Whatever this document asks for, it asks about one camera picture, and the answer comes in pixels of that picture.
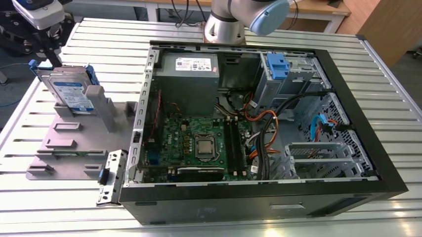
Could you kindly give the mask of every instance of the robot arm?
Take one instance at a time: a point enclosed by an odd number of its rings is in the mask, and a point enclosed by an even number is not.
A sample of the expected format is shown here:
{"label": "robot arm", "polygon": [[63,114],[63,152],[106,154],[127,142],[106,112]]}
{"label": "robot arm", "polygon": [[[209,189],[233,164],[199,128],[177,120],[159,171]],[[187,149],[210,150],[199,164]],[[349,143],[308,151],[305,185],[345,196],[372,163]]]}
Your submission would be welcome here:
{"label": "robot arm", "polygon": [[55,67],[60,67],[59,50],[75,25],[72,16],[63,10],[63,5],[70,2],[71,0],[12,0],[12,5],[3,6],[0,25],[3,32],[15,37],[0,34],[0,43],[16,52],[36,52],[38,56],[50,59]]}
{"label": "robot arm", "polygon": [[213,43],[241,44],[245,26],[259,36],[277,30],[289,14],[287,0],[215,0],[206,24],[206,39]]}

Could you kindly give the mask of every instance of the slotted aluminum worktable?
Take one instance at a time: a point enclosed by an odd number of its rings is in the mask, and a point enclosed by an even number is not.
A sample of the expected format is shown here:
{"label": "slotted aluminum worktable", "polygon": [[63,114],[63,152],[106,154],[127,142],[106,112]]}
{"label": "slotted aluminum worktable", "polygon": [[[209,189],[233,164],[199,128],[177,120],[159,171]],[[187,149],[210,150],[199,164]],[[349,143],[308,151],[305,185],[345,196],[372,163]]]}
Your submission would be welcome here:
{"label": "slotted aluminum worktable", "polygon": [[[330,218],[142,227],[123,207],[97,208],[97,181],[30,181],[26,170],[54,120],[54,97],[38,79],[0,135],[0,233],[91,236],[421,236],[422,114],[372,47],[354,36],[277,31],[246,33],[247,44],[329,50],[409,192]],[[84,19],[66,65],[91,63],[115,102],[138,101],[151,40],[202,42],[201,28],[170,23]]]}

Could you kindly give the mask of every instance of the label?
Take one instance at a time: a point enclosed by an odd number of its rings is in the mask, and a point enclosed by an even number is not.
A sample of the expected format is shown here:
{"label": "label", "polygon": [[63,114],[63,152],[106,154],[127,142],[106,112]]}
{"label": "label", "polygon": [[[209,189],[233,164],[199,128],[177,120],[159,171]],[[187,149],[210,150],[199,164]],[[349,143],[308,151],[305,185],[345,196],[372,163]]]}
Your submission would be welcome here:
{"label": "label", "polygon": [[177,71],[207,71],[211,72],[210,58],[178,58]]}
{"label": "label", "polygon": [[250,101],[250,105],[257,108],[258,104],[254,102],[254,100]]}
{"label": "label", "polygon": [[258,174],[258,166],[251,166],[251,173],[255,173],[255,174]]}
{"label": "label", "polygon": [[86,113],[94,110],[91,100],[84,95],[84,87],[79,82],[54,82],[56,92],[67,106],[79,113]]}
{"label": "label", "polygon": [[333,14],[334,14],[334,15],[344,15],[344,16],[348,16],[348,12],[338,12],[338,11],[336,11],[336,12],[333,12]]}
{"label": "label", "polygon": [[54,154],[56,157],[76,157],[78,154],[74,153],[55,153]]}

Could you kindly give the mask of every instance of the green motherboard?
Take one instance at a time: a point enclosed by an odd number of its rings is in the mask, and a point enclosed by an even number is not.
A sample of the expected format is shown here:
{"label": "green motherboard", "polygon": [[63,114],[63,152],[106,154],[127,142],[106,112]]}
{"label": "green motherboard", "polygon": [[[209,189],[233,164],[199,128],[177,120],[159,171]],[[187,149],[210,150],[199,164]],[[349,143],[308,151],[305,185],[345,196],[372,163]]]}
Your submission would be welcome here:
{"label": "green motherboard", "polygon": [[[237,159],[227,155],[227,147],[231,146],[226,142],[227,127],[225,124],[233,124],[239,136],[233,136],[237,141],[238,149]],[[171,170],[169,167],[218,167],[225,169],[226,181],[251,180],[253,177],[247,170],[245,141],[246,134],[250,131],[250,123],[247,121],[226,121],[217,118],[167,118],[165,121],[163,139],[161,153],[147,152],[147,160],[151,166],[162,167],[150,170],[149,182],[171,182],[169,175]],[[233,171],[233,166],[242,166],[245,171]]]}

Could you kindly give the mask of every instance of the motherboard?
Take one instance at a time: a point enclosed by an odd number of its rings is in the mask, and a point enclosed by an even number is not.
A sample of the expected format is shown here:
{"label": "motherboard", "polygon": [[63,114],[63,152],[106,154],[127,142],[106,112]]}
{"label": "motherboard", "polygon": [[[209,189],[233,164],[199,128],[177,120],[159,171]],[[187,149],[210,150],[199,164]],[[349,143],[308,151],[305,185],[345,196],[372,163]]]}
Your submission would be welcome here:
{"label": "motherboard", "polygon": [[147,182],[250,180],[243,146],[250,123],[222,118],[167,118],[161,152],[147,151]]}

